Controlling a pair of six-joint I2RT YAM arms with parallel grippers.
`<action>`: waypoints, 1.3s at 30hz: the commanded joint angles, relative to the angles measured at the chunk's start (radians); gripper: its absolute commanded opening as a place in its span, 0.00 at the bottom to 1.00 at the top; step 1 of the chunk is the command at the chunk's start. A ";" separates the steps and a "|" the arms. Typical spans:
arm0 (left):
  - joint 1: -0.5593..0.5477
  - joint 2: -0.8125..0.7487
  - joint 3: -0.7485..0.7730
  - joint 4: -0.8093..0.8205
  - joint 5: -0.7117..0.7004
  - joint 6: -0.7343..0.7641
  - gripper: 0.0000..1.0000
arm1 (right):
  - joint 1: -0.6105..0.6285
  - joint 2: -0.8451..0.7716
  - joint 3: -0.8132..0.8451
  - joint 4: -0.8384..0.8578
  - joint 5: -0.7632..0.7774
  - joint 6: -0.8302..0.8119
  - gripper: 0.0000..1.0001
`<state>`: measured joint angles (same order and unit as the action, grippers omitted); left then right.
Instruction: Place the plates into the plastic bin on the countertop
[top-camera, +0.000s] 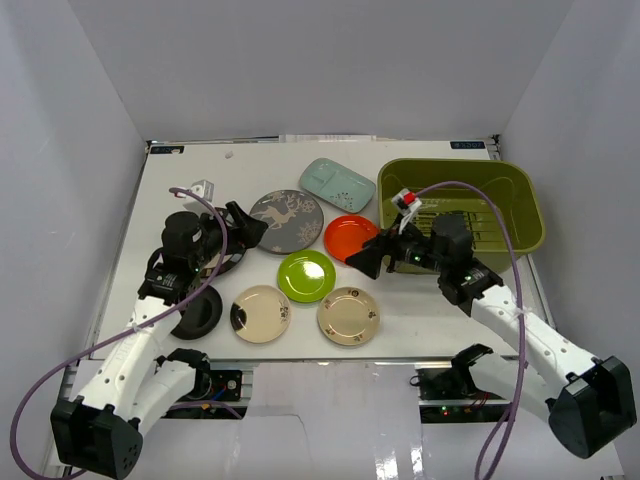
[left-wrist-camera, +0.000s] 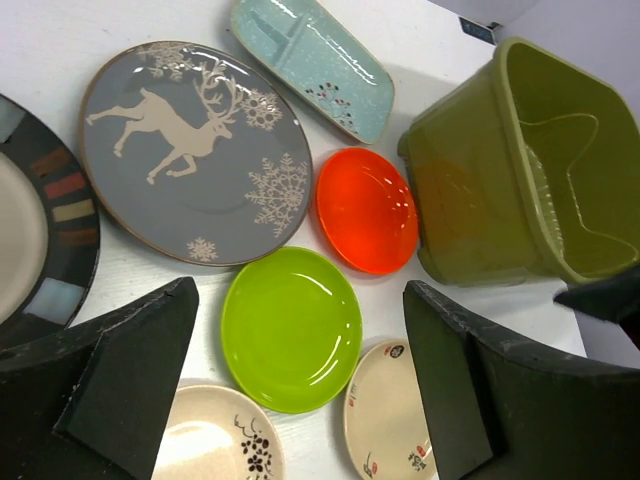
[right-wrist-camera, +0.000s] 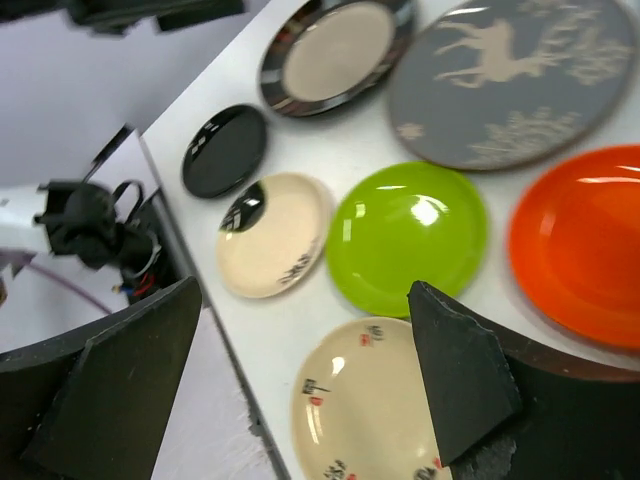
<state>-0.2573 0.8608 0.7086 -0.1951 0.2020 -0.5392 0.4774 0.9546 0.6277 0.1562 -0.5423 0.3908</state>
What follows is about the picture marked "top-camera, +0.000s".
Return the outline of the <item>brown striped rim plate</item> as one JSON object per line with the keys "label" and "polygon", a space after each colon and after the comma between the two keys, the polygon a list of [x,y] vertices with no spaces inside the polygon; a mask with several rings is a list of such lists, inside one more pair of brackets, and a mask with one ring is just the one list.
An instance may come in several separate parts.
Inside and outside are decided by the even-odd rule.
{"label": "brown striped rim plate", "polygon": [[[162,249],[158,248],[156,251],[152,253],[150,259],[147,262],[148,269],[155,268],[157,265],[160,264],[161,257],[162,257],[161,251]],[[220,269],[218,271],[218,274],[222,275],[230,271],[234,267],[236,267],[243,259],[245,253],[246,253],[246,249],[244,248],[232,248],[230,253],[225,254],[222,264],[220,266]],[[219,258],[220,258],[220,254],[217,254],[210,260],[209,263],[207,263],[202,269],[199,270],[200,277],[202,279],[205,279],[211,275],[211,273],[213,272],[213,270],[215,269],[215,267],[219,262]]]}

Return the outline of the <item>grey reindeer plate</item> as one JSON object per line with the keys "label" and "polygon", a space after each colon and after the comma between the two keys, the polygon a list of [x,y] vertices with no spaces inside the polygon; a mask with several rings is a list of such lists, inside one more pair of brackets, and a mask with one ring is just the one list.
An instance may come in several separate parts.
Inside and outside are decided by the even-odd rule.
{"label": "grey reindeer plate", "polygon": [[322,207],[299,190],[272,191],[256,201],[249,215],[268,225],[259,247],[278,255],[309,248],[324,227]]}

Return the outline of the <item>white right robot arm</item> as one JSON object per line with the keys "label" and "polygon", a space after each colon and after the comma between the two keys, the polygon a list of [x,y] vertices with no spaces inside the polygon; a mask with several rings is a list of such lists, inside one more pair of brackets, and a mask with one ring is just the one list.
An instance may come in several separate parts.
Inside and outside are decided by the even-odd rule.
{"label": "white right robot arm", "polygon": [[438,287],[452,305],[524,354],[528,368],[518,387],[517,366],[491,348],[475,344],[459,352],[451,362],[451,384],[459,396],[472,399],[487,391],[517,400],[582,459],[636,424],[628,367],[615,356],[597,358],[518,306],[502,278],[475,258],[461,215],[437,216],[429,235],[396,221],[346,263],[375,279],[384,260],[389,271],[401,262],[437,272]]}

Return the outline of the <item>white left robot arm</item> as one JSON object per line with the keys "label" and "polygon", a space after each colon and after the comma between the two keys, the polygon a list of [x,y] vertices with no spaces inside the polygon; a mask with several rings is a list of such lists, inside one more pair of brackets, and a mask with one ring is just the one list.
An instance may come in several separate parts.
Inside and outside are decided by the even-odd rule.
{"label": "white left robot arm", "polygon": [[163,357],[162,343],[180,323],[187,302],[203,298],[201,271],[223,260],[229,247],[256,247],[267,223],[226,205],[234,221],[206,210],[181,211],[165,221],[161,246],[147,263],[123,338],[72,400],[54,406],[51,426],[59,459],[111,479],[126,478],[136,465],[143,437],[179,398],[199,399],[211,387],[206,356],[177,350]]}

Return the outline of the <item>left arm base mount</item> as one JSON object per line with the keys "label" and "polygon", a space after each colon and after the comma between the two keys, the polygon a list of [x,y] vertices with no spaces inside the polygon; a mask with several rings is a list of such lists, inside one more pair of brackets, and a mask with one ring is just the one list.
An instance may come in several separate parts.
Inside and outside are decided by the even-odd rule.
{"label": "left arm base mount", "polygon": [[243,373],[241,370],[212,370],[211,376],[195,393],[181,397],[177,403],[194,406],[170,410],[169,419],[184,420],[239,420],[246,408],[241,400]]}

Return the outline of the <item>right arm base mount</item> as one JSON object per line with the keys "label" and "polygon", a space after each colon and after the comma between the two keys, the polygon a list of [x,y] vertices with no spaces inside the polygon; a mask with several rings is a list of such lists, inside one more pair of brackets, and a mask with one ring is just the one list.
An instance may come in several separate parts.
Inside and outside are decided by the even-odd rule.
{"label": "right arm base mount", "polygon": [[470,368],[493,350],[482,344],[468,347],[443,366],[417,368],[409,379],[419,396],[422,424],[495,423],[509,401],[479,390]]}

